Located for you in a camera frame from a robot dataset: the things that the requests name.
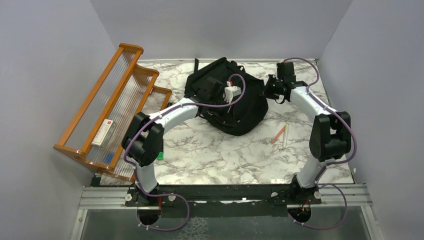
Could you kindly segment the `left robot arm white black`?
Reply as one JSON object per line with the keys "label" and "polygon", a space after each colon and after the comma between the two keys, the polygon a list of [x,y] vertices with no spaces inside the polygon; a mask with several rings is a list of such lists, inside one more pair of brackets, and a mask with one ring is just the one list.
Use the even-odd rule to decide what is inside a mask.
{"label": "left robot arm white black", "polygon": [[230,106],[224,100],[227,96],[224,88],[230,86],[227,81],[207,77],[193,85],[193,90],[171,106],[151,114],[137,113],[122,139],[123,161],[132,167],[135,186],[140,189],[138,199],[144,205],[152,205],[157,200],[154,161],[162,151],[164,135],[179,124],[197,117],[203,108]]}

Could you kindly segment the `black student backpack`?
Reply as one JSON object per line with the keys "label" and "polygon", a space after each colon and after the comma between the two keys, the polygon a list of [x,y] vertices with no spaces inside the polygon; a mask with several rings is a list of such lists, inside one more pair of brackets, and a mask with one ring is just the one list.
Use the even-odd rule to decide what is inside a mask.
{"label": "black student backpack", "polygon": [[269,107],[264,96],[265,84],[262,79],[248,74],[242,65],[228,61],[226,57],[196,70],[186,79],[184,96],[194,89],[194,83],[213,77],[221,82],[230,81],[244,91],[235,96],[227,107],[205,107],[199,115],[213,127],[233,136],[242,136],[253,130],[265,117]]}

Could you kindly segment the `green black marker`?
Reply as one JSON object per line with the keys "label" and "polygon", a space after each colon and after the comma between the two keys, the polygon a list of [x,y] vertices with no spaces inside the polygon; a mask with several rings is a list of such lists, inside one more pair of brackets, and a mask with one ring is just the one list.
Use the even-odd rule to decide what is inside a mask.
{"label": "green black marker", "polygon": [[156,158],[158,161],[162,161],[163,159],[164,159],[164,152],[163,151],[161,151],[161,152],[159,152],[159,154],[158,154],[158,156],[157,156],[157,158]]}

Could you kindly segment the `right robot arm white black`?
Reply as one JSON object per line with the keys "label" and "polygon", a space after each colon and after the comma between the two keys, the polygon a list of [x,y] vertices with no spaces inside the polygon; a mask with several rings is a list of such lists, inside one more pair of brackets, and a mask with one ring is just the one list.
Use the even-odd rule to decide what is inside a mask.
{"label": "right robot arm white black", "polygon": [[313,93],[309,84],[298,81],[292,59],[277,63],[276,73],[268,76],[264,95],[272,100],[282,97],[283,101],[296,105],[312,122],[310,158],[293,177],[288,190],[289,199],[300,204],[316,189],[326,168],[351,150],[351,117],[346,111],[328,106]]}

